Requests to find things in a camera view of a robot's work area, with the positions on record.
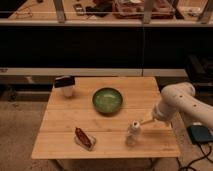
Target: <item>table top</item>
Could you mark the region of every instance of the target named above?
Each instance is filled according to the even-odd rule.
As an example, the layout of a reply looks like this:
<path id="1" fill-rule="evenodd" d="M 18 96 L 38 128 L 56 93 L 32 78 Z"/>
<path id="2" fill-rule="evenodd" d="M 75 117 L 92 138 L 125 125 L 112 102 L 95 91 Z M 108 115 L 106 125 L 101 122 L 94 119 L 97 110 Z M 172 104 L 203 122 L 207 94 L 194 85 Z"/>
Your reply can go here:
<path id="1" fill-rule="evenodd" d="M 95 111 L 93 94 L 112 87 L 121 92 L 123 104 L 116 115 Z M 77 77 L 74 94 L 66 98 L 53 88 L 32 152 L 33 159 L 177 157 L 180 151 L 171 126 L 154 121 L 141 126 L 140 142 L 125 144 L 127 128 L 134 120 L 148 121 L 160 92 L 153 77 Z M 80 127 L 97 142 L 87 151 L 74 142 Z"/>

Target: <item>white cup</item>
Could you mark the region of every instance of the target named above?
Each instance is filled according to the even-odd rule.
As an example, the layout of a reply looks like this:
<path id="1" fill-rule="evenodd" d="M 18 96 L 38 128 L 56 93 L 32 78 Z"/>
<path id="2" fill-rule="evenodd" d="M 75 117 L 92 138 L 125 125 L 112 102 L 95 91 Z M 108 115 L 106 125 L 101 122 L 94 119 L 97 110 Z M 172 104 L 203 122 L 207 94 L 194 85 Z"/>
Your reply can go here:
<path id="1" fill-rule="evenodd" d="M 65 86 L 65 87 L 61 87 L 61 90 L 64 94 L 65 97 L 70 98 L 73 95 L 73 86 Z"/>

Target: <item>concrete floor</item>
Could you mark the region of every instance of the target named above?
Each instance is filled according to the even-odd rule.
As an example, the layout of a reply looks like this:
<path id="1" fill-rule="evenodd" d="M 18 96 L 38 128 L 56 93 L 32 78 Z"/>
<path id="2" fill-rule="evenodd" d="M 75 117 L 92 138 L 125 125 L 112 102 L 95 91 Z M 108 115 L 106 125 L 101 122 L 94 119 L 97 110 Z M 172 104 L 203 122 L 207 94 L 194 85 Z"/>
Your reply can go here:
<path id="1" fill-rule="evenodd" d="M 31 159 L 49 92 L 18 92 L 12 101 L 8 92 L 4 91 L 0 96 L 0 171 L 56 171 L 47 160 Z M 178 158 L 180 163 L 185 166 L 191 160 L 202 156 L 199 148 L 191 144 L 180 115 L 174 117 L 172 125 L 181 150 L 181 156 Z M 150 160 L 64 160 L 61 163 L 71 171 L 142 171 L 148 170 L 146 167 Z M 200 171 L 213 170 L 213 164 L 206 159 L 195 163 L 193 167 Z M 153 170 L 176 171 L 177 159 L 163 158 Z"/>

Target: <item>table leg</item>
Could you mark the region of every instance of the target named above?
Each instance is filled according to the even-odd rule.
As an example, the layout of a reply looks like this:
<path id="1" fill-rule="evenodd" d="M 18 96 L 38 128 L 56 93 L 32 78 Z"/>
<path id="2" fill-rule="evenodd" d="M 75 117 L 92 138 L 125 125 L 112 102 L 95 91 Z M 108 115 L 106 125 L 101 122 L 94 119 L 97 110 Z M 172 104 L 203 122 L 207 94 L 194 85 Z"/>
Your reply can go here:
<path id="1" fill-rule="evenodd" d="M 149 159 L 151 164 L 150 166 L 147 167 L 148 170 L 153 170 L 155 168 L 155 166 L 157 165 L 157 163 L 160 161 L 160 158 L 150 158 Z"/>
<path id="2" fill-rule="evenodd" d="M 58 160 L 56 160 L 56 159 L 50 159 L 49 161 L 54 165 L 54 167 L 58 171 L 66 171 L 66 169 L 63 168 L 63 166 L 58 162 Z"/>

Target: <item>green bowl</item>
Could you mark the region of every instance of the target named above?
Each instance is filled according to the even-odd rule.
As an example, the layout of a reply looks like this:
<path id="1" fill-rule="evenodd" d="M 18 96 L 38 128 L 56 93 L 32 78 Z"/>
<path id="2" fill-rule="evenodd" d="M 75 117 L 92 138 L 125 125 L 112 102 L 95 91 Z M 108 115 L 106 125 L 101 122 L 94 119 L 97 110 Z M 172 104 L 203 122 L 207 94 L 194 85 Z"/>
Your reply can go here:
<path id="1" fill-rule="evenodd" d="M 95 109 L 103 114 L 117 112 L 122 105 L 121 93 L 114 88 L 101 88 L 95 92 L 92 98 Z"/>

